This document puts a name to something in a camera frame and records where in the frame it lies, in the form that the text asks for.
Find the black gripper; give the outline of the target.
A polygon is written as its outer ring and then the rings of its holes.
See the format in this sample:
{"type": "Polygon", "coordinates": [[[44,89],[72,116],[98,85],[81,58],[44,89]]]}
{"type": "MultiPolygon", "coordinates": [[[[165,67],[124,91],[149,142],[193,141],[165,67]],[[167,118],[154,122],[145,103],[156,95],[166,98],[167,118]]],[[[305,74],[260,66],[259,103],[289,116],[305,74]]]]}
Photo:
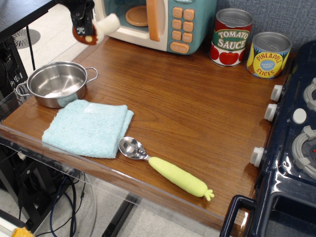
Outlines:
{"type": "Polygon", "coordinates": [[[93,0],[56,0],[69,11],[77,35],[94,35],[93,0]]]}

